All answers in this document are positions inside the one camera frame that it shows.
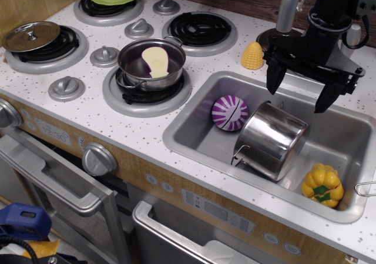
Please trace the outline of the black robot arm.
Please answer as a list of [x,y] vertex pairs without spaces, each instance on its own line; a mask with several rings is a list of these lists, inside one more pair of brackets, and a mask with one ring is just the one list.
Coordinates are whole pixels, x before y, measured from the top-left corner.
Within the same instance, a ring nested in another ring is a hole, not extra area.
[[264,53],[267,89],[274,94],[287,70],[324,84],[315,104],[315,112],[325,112],[340,95],[352,93],[365,70],[347,57],[338,46],[363,47],[369,37],[356,44],[347,41],[354,20],[369,28],[368,13],[375,10],[375,0],[316,0],[309,10],[309,27],[302,36],[291,36],[299,0],[281,0],[276,24],[278,35],[268,37]]

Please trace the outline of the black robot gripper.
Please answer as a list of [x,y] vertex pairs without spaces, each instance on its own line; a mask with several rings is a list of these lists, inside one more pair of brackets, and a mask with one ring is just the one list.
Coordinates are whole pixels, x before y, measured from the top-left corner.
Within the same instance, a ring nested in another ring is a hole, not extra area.
[[352,94],[365,71],[345,56],[338,41],[349,45],[348,31],[353,19],[346,14],[308,14],[309,27],[301,36],[269,36],[266,55],[267,89],[274,95],[289,69],[324,84],[315,104],[315,113],[325,112],[340,95]]

